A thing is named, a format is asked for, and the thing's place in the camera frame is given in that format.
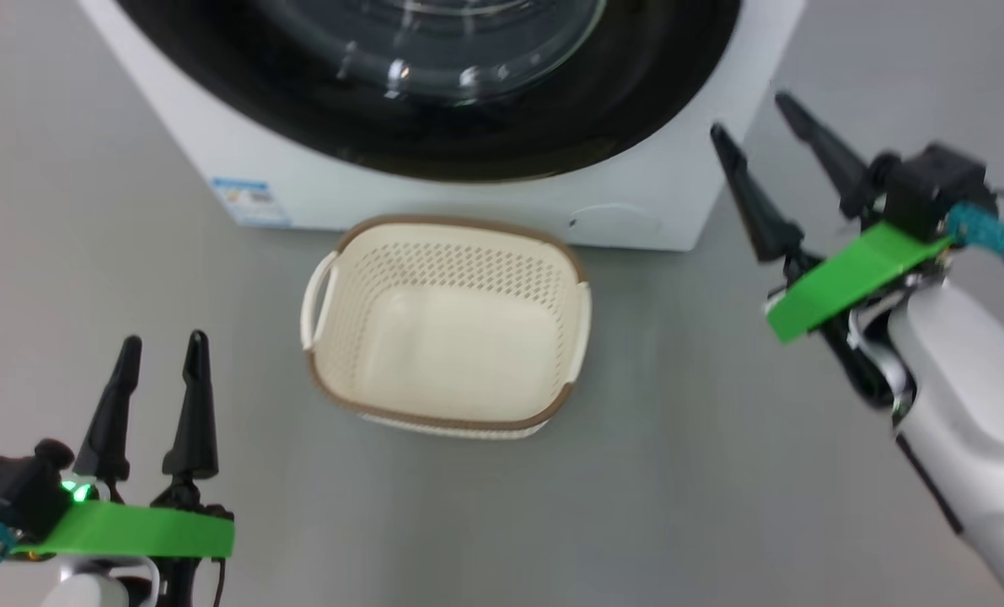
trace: round glass door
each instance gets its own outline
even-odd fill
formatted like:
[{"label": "round glass door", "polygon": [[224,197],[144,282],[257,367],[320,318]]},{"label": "round glass door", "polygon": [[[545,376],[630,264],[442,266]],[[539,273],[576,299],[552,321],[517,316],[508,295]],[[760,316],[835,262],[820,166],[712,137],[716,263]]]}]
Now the round glass door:
[{"label": "round glass door", "polygon": [[116,0],[183,71],[286,137],[426,180],[556,176],[674,118],[740,0]]}]

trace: laundry basket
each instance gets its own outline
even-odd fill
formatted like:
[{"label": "laundry basket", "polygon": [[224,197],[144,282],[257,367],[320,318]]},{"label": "laundry basket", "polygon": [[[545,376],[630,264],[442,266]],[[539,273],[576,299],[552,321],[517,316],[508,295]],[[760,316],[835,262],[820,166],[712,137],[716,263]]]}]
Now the laundry basket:
[{"label": "laundry basket", "polygon": [[568,396],[590,325],[583,271],[550,235],[387,216],[352,228],[313,272],[300,338],[318,388],[364,419],[520,438]]}]

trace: floor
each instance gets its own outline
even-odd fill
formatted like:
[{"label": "floor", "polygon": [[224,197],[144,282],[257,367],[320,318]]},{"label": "floor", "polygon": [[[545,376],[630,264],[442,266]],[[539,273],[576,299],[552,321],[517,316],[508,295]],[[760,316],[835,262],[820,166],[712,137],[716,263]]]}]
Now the floor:
[{"label": "floor", "polygon": [[[869,4],[812,0],[775,84],[864,154],[940,134],[1004,183],[1004,1]],[[813,249],[843,245],[828,185],[766,106],[757,177]],[[0,3],[0,453],[76,445],[140,334],[123,493],[147,503],[190,330],[207,330],[222,472],[203,495],[239,522],[225,606],[1004,604],[821,343],[775,342],[760,301],[776,270],[727,199],[690,254],[579,252],[585,368],[519,442],[325,402],[297,314],[334,242],[235,227],[69,0]],[[957,276],[1004,319],[995,262]],[[38,604],[53,579],[5,568],[0,604]],[[204,566],[199,604],[213,580]]]}]

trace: washing machine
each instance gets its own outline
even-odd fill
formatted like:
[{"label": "washing machine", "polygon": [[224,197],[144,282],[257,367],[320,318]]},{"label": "washing machine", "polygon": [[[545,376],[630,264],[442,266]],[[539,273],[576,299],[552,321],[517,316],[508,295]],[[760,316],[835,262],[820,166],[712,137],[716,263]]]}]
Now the washing machine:
[{"label": "washing machine", "polygon": [[244,226],[429,213],[685,251],[803,0],[80,0]]}]

